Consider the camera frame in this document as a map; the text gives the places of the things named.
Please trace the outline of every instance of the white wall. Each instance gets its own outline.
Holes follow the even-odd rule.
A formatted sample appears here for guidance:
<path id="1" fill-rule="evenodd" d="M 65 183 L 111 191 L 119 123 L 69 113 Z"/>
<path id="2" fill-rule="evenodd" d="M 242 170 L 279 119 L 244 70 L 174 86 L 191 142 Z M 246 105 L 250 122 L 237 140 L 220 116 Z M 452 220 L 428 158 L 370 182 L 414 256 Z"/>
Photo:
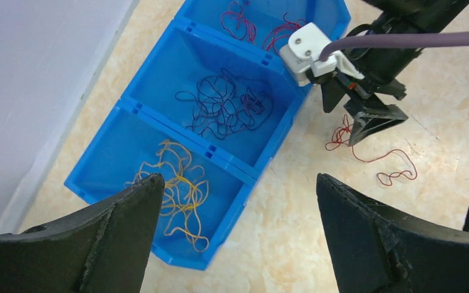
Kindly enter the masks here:
<path id="1" fill-rule="evenodd" d="M 15 232 L 137 0 L 0 0 L 0 233 Z"/>

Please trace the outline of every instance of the yellow cord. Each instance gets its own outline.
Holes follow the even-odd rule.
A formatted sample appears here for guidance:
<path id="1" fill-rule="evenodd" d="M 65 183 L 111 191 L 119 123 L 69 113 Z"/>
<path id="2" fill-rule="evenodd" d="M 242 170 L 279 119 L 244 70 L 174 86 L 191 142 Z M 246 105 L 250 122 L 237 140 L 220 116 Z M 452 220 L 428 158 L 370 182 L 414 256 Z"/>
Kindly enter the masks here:
<path id="1" fill-rule="evenodd" d="M 168 167 L 170 167 L 175 177 L 165 182 L 164 198 L 162 201 L 160 216 L 170 217 L 170 219 L 164 229 L 163 234 L 165 236 L 171 236 L 176 231 L 181 231 L 186 236 L 186 239 L 192 244 L 193 249 L 195 251 L 204 252 L 209 247 L 209 239 L 205 236 L 200 235 L 202 232 L 202 223 L 200 221 L 200 217 L 198 216 L 197 208 L 206 201 L 209 195 L 209 181 L 203 180 L 198 182 L 206 175 L 206 171 L 204 170 L 204 167 L 200 165 L 190 167 L 192 163 L 191 153 L 180 143 L 165 140 L 159 145 L 163 146 L 163 148 L 156 153 L 157 157 L 159 158 L 158 163 L 154 165 L 149 164 L 147 162 L 141 163 L 139 171 L 134 175 L 134 179 L 130 182 L 126 182 L 125 184 L 132 185 L 140 181 L 142 178 L 148 176 L 150 173 L 144 171 L 145 166 L 151 168 L 162 168 L 163 166 L 167 165 Z M 171 147 L 180 147 L 186 153 L 186 157 L 179 156 L 179 154 L 175 150 L 171 149 Z M 168 161 L 163 161 L 162 157 L 163 155 L 165 155 L 165 152 L 170 153 L 178 159 L 177 168 L 175 168 L 175 166 L 173 166 Z M 184 177 L 185 172 L 189 174 L 190 172 L 193 172 L 196 169 L 200 169 L 202 171 L 202 174 L 198 176 L 198 178 L 195 178 L 193 181 L 190 181 Z M 183 186 L 187 186 L 188 193 L 181 199 L 180 190 L 186 190 L 186 188 L 184 188 Z M 203 186 L 205 192 L 203 192 L 199 188 L 200 186 Z M 180 213 L 184 214 L 184 228 L 177 226 L 168 232 L 168 230 L 172 226 L 174 218 Z M 198 231 L 196 234 L 192 233 L 188 228 L 188 221 L 192 214 L 195 216 L 198 223 Z M 204 240 L 206 242 L 205 248 L 203 250 L 199 250 L 197 248 L 197 241 L 199 240 Z"/>

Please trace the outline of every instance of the red string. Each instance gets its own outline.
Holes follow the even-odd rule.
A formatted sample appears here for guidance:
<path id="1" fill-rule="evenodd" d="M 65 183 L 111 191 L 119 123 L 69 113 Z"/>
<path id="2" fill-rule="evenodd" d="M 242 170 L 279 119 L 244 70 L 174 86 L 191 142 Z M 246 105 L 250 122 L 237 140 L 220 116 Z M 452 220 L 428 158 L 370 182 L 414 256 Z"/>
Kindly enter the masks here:
<path id="1" fill-rule="evenodd" d="M 343 125 L 344 125 L 344 127 L 339 127 L 335 130 L 335 132 L 332 135 L 332 141 L 325 145 L 326 150 L 333 151 L 333 150 L 337 149 L 338 147 L 340 147 L 341 145 L 346 145 L 347 147 L 350 146 L 348 144 L 349 139 L 343 140 L 343 136 L 345 134 L 351 134 L 351 127 L 353 126 L 353 124 L 349 124 L 347 115 L 344 115 Z M 393 179 L 401 177 L 401 176 L 403 176 L 403 177 L 405 177 L 409 180 L 415 180 L 418 177 L 418 171 L 416 170 L 416 166 L 414 165 L 414 163 L 409 158 L 409 155 L 407 153 L 405 153 L 405 151 L 402 151 L 398 148 L 390 150 L 385 155 L 383 155 L 381 157 L 377 157 L 373 160 L 363 160 L 363 159 L 360 159 L 359 157 L 357 157 L 357 155 L 355 154 L 355 148 L 354 147 L 351 147 L 351 151 L 352 151 L 353 156 L 357 160 L 359 160 L 360 162 L 364 162 L 364 163 L 371 163 L 371 162 L 381 160 L 381 159 L 389 156 L 390 154 L 392 154 L 394 152 L 401 153 L 407 158 L 407 160 L 412 165 L 413 171 L 404 170 L 402 172 L 393 172 L 393 173 L 390 173 L 390 174 L 386 174 L 384 172 L 377 173 L 377 179 L 380 181 L 380 183 L 382 183 L 385 186 L 392 186 L 393 185 Z"/>
<path id="2" fill-rule="evenodd" d="M 249 20 L 247 20 L 247 18 L 245 18 L 245 16 L 244 16 L 244 9 L 249 4 L 250 4 L 250 2 L 247 2 L 243 6 L 241 6 L 237 2 L 234 2 L 234 1 L 231 2 L 229 4 L 229 8 L 228 8 L 227 12 L 224 12 L 222 14 L 222 16 L 220 17 L 220 23 L 222 24 L 222 27 L 226 31 L 228 31 L 233 38 L 241 41 L 241 40 L 245 39 L 248 36 L 247 42 L 254 45 L 254 39 L 256 38 L 256 26 L 253 23 L 251 23 Z M 244 33 L 243 37 L 237 37 L 231 29 L 229 29 L 225 26 L 224 18 L 226 16 L 228 16 L 232 20 L 236 20 L 236 30 L 237 31 L 240 30 L 240 27 L 241 27 L 242 24 L 245 26 L 245 33 Z"/>
<path id="3" fill-rule="evenodd" d="M 275 47 L 276 43 L 283 38 L 288 39 L 293 32 L 297 31 L 307 23 L 303 19 L 299 19 L 295 23 L 293 23 L 292 21 L 286 20 L 286 15 L 287 13 L 285 13 L 283 16 L 283 20 L 285 21 L 285 23 L 273 29 L 263 41 L 263 49 L 265 51 L 269 52 L 271 49 L 273 49 L 276 55 L 278 55 L 278 51 Z"/>

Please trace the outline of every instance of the blue bin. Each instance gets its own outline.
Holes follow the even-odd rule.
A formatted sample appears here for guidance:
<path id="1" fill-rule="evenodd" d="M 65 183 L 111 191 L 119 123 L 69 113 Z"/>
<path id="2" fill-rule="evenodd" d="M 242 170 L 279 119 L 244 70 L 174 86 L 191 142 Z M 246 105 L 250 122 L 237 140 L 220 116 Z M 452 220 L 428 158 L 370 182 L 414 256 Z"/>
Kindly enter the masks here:
<path id="1" fill-rule="evenodd" d="M 224 27 L 222 27 L 222 15 L 230 8 L 230 11 L 240 12 L 243 8 L 245 19 L 256 27 L 254 42 L 248 40 L 248 36 L 239 41 L 231 36 L 229 29 L 237 38 L 241 38 L 247 31 L 244 23 L 238 25 L 237 20 L 224 15 Z M 196 24 L 196 28 L 208 32 L 211 35 L 221 35 L 229 42 L 244 43 L 241 46 L 254 45 L 261 50 L 268 49 L 268 41 L 265 38 L 286 21 L 292 23 L 315 23 L 332 40 L 339 39 L 347 29 L 350 15 L 343 0 L 187 0 L 180 8 L 176 19 Z M 278 34 L 290 34 L 282 31 Z M 276 50 L 284 46 L 288 38 L 281 38 L 275 42 Z"/>
<path id="2" fill-rule="evenodd" d="M 127 86 L 122 99 L 258 179 L 281 146 L 307 96 L 283 67 L 272 63 L 277 58 L 270 54 L 261 58 L 174 21 Z M 178 100 L 176 93 L 196 94 L 197 82 L 216 74 L 241 76 L 233 78 L 238 93 L 245 93 L 248 87 L 254 93 L 268 94 L 268 104 L 264 105 L 268 112 L 255 119 L 261 125 L 259 128 L 227 137 L 219 137 L 222 131 L 217 129 L 202 132 L 204 128 L 190 128 L 198 107 Z"/>
<path id="3" fill-rule="evenodd" d="M 101 201 L 125 188 L 125 183 L 132 181 L 143 162 L 157 164 L 155 155 L 161 149 L 160 142 L 171 140 L 186 147 L 192 155 L 192 166 L 204 168 L 205 176 L 201 180 L 209 181 L 209 196 L 197 208 L 202 223 L 202 236 L 209 239 L 209 248 L 204 252 L 194 250 L 184 234 L 177 231 L 172 236 L 165 236 L 164 230 L 170 217 L 160 217 L 155 232 L 151 251 L 168 264 L 190 269 L 205 270 L 215 252 L 224 243 L 238 217 L 245 207 L 255 181 L 235 168 L 223 168 L 216 164 L 216 158 L 208 150 L 180 136 L 171 129 L 130 108 L 119 101 L 112 109 L 102 127 L 80 158 L 75 169 L 70 173 L 65 185 L 78 194 L 87 203 Z M 180 148 L 174 150 L 184 157 Z M 178 166 L 178 159 L 172 154 L 163 157 L 165 161 Z M 168 166 L 144 168 L 150 173 L 161 173 L 165 180 L 174 176 Z M 201 170 L 184 172 L 184 177 L 192 181 L 198 178 Z M 179 185 L 183 194 L 186 185 Z M 205 185 L 199 187 L 205 192 Z M 184 216 L 179 214 L 172 222 L 170 230 L 183 225 Z M 196 232 L 198 222 L 191 217 L 188 222 L 190 231 Z M 197 242 L 197 249 L 203 250 L 204 240 Z"/>

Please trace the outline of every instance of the speckled floor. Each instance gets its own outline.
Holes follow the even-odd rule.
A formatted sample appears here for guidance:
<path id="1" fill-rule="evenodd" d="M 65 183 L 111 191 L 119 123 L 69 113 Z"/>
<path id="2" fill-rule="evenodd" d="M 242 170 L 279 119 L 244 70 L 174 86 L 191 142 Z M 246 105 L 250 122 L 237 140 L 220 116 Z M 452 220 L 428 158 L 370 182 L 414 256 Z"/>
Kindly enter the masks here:
<path id="1" fill-rule="evenodd" d="M 350 27 L 378 15 L 362 1 L 346 2 Z M 86 206 L 63 181 L 181 4 L 141 0 L 21 230 Z M 446 31 L 465 30 L 469 7 Z M 420 173 L 416 181 L 379 185 L 377 172 L 405 168 L 394 156 L 364 164 L 348 148 L 325 151 L 344 112 L 338 107 L 324 114 L 320 101 L 310 98 L 209 269 L 170 267 L 151 256 L 142 292 L 337 292 L 316 202 L 319 172 L 417 217 L 460 229 L 469 203 L 469 48 L 428 49 L 399 80 L 408 88 L 399 106 L 411 118 L 355 151 L 372 158 L 402 148 Z"/>

